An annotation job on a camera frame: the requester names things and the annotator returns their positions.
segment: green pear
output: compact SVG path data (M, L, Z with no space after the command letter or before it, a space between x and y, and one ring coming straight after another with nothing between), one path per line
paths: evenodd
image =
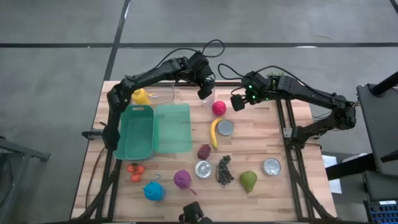
M239 177L239 180L241 181L244 190L246 193L250 193L253 190L254 185L257 182L257 175L255 172L249 170L246 172L243 172L241 176Z

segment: yarn ball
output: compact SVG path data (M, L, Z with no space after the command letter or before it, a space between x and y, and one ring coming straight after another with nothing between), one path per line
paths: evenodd
M224 115L226 111L226 105L222 101L214 102L211 108L213 109L213 113L217 116Z

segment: yellow banana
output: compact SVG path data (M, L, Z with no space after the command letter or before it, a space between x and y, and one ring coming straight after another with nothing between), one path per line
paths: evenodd
M216 139L216 126L222 120L223 120L222 118L217 118L211 123L211 126L210 126L211 144L213 145L214 149L218 148L218 143L217 143L217 139Z

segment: green plastic basket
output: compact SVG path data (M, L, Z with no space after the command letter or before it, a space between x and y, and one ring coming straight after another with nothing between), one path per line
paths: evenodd
M150 159L154 144L154 110L147 105L129 105L121 114L120 140L113 156L131 161Z
M190 106L161 105L155 109L155 152L192 151Z

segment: wooden tabletop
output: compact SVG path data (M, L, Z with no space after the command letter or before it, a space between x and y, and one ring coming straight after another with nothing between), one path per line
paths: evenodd
M107 122L109 108L106 93L117 83L119 82L104 82L94 128L103 128L99 124L100 121ZM297 220L276 102L267 101L254 106L246 105L244 110L235 112L229 100L233 88L216 87L216 100L222 100L227 105L227 112L222 118L233 122L234 133L230 137L222 137L217 134L219 149L217 151L212 149L208 161L213 167L216 167L223 156L230 155L231 162L228 167L236 179L222 188L217 183L214 173L208 179L199 179L195 175L193 168L198 161L197 150L202 144L210 144L210 123L216 117L211 109L202 107L202 102L197 96L197 88L175 87L174 100L169 103L188 103L190 105L193 150L180 154L155 154L152 159L141 162L146 171L139 183L130 181L130 173L126 171L129 161L123 161L114 221L177 222L182 208L194 201L198 201L205 216L215 222ZM159 100L172 99L170 87L152 87L146 88L146 90L153 91L155 94L163 94ZM292 106L297 125L305 126L312 123L308 103L294 100ZM95 160L103 147L102 140L94 140L89 143L72 217L77 217L84 211L88 182ZM302 153L311 191L326 210L335 216L335 206L319 147L307 145ZM89 195L90 200L100 189L105 154L104 152L95 172ZM282 170L279 175L270 177L263 173L261 166L268 158L275 158L280 162ZM198 194L197 196L194 196L189 190L180 190L174 184L174 174L180 169L185 169L191 174L192 189ZM257 183L249 194L246 194L239 183L240 173L247 170L253 170L257 174ZM167 191L165 200L161 202L147 200L142 189L155 178L155 174L162 176L159 183ZM299 194L305 212L301 190ZM108 211L109 195L110 190L105 199L104 215Z

